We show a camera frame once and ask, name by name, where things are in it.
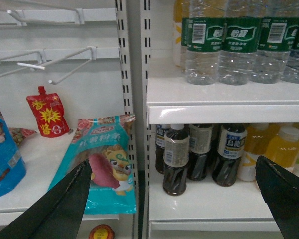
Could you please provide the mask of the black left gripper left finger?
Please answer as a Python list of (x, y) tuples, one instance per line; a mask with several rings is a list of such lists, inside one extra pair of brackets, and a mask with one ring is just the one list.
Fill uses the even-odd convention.
[(0, 231), (0, 239), (75, 239), (89, 194), (92, 169), (85, 160), (28, 210)]

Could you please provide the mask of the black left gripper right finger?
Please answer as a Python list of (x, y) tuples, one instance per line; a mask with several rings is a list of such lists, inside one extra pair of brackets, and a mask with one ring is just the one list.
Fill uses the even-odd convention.
[(299, 239), (299, 178), (259, 156), (256, 181), (262, 197), (285, 239)]

